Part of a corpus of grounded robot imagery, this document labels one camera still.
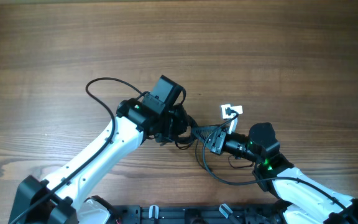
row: white bracket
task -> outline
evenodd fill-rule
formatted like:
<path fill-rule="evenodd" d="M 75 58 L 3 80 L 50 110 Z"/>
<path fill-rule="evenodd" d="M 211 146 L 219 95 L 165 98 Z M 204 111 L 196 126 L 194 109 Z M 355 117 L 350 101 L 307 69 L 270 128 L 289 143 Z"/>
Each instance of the white bracket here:
<path fill-rule="evenodd" d="M 222 108 L 223 119 L 231 119 L 236 115 L 235 113 L 226 114 L 226 109 L 228 109 L 228 108 L 234 110 L 235 112 L 237 112 L 239 114 L 242 114 L 242 106 L 241 105 L 231 106 L 230 104 L 226 104 L 226 105 L 221 105 L 221 108 Z M 227 131 L 227 133 L 231 134 L 233 131 L 235 131 L 236 126 L 237 126 L 237 118 L 231 121 L 229 130 Z"/>

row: wood grain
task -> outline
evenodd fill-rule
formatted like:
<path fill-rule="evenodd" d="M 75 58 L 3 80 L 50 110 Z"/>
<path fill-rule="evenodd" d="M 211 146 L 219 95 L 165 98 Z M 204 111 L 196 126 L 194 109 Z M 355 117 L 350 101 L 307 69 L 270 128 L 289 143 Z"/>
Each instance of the wood grain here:
<path fill-rule="evenodd" d="M 223 103 L 242 105 L 239 132 L 270 121 L 306 175 L 358 197 L 358 1 L 0 6 L 0 223 L 22 179 L 64 165 L 107 125 L 88 81 L 117 77 L 145 91 L 162 74 L 186 88 L 200 125 L 220 123 Z M 112 108 L 135 96 L 114 82 L 91 90 Z M 227 157 L 208 159 L 225 179 L 253 179 Z M 256 185 L 215 181 L 194 148 L 152 141 L 92 194 L 116 205 L 275 201 Z"/>

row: wooden surface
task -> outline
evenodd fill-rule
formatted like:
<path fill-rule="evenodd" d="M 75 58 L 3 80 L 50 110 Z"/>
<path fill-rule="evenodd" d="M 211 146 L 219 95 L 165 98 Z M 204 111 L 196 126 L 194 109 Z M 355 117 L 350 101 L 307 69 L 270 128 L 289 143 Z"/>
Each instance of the wooden surface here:
<path fill-rule="evenodd" d="M 145 91 L 161 74 L 186 88 L 198 124 L 220 123 L 223 103 L 242 105 L 238 132 L 270 121 L 306 175 L 358 197 L 358 1 L 0 6 L 0 223 L 21 180 L 64 165 L 107 125 L 88 81 L 118 77 Z M 114 82 L 91 91 L 114 110 L 136 96 Z M 226 156 L 208 159 L 225 179 L 253 179 Z M 257 185 L 215 181 L 194 148 L 152 141 L 92 195 L 116 205 L 275 201 Z"/>

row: wooden tabletop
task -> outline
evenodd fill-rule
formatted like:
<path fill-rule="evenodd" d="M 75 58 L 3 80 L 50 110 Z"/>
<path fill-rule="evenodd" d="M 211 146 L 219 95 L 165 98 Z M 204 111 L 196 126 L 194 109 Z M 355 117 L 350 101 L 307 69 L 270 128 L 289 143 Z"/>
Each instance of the wooden tabletop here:
<path fill-rule="evenodd" d="M 221 104 L 242 105 L 237 132 L 271 122 L 289 161 L 358 197 L 358 1 L 0 6 L 0 223 L 25 177 L 64 165 L 108 124 L 88 81 L 116 77 L 145 91 L 161 75 L 186 88 L 199 125 L 222 123 Z M 114 111 L 136 96 L 109 81 L 91 91 Z M 257 185 L 214 180 L 194 151 L 147 141 L 92 195 L 143 206 L 276 201 Z M 254 179 L 227 156 L 207 158 L 222 178 Z"/>

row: black cylinder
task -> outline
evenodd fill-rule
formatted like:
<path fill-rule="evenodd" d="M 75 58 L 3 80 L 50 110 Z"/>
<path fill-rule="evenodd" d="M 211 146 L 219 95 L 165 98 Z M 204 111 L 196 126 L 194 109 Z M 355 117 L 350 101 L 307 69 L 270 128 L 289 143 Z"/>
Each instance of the black cylinder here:
<path fill-rule="evenodd" d="M 223 144 L 223 151 L 232 154 L 234 157 L 256 162 L 256 156 L 246 148 L 247 143 L 248 138 L 245 134 L 227 134 Z"/>

